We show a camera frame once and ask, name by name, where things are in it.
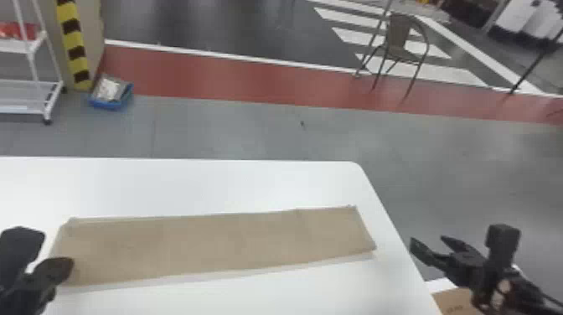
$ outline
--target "shelf rack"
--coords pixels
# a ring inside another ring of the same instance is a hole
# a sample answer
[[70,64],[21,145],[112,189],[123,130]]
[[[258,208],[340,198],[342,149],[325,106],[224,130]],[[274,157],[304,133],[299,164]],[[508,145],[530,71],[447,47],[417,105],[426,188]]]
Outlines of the shelf rack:
[[[53,44],[45,30],[45,22],[37,0],[30,0],[41,27],[41,31],[35,40],[28,40],[19,1],[12,0],[23,39],[0,39],[0,53],[24,54],[29,62],[32,79],[0,80],[0,113],[41,115],[43,116],[43,123],[50,125],[52,122],[51,112],[54,105],[60,93],[66,92],[66,89],[60,74],[59,65],[54,56]],[[35,53],[44,42],[47,43],[54,70],[57,74],[56,82],[39,80],[37,67],[35,66]]]

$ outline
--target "chair backrest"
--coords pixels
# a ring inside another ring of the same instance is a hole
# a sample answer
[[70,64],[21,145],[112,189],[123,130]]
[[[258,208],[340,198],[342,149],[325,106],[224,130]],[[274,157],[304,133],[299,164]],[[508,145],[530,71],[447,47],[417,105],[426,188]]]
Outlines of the chair backrest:
[[387,44],[391,47],[405,47],[406,39],[409,37],[409,31],[413,24],[413,18],[408,15],[391,14],[386,35]]

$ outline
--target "gray floor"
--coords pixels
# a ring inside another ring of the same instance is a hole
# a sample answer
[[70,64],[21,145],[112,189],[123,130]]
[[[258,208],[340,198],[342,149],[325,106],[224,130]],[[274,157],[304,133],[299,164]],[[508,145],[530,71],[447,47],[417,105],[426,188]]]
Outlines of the gray floor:
[[143,96],[123,112],[89,108],[80,94],[60,104],[51,127],[0,122],[0,154],[355,161],[405,241],[445,250],[446,234],[484,250],[489,224],[515,225],[524,234],[517,263],[563,297],[563,129]]

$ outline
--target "red floor stripe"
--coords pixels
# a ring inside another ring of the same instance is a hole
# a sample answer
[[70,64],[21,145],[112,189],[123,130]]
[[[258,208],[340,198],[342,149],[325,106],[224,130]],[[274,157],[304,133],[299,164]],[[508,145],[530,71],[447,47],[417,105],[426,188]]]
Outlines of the red floor stripe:
[[354,108],[412,114],[529,121],[563,125],[563,99],[507,96],[493,90],[418,80],[404,98],[409,80],[372,79],[324,70],[106,47],[100,71],[135,83],[147,96],[249,101],[296,106]]

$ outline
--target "white table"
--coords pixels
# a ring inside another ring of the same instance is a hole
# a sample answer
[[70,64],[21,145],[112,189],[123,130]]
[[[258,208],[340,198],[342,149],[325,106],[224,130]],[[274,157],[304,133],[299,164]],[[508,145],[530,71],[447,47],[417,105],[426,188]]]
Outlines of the white table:
[[46,314],[438,315],[361,167],[346,162],[0,158],[0,229],[69,217],[261,212],[355,204],[374,259],[213,281],[59,294]]

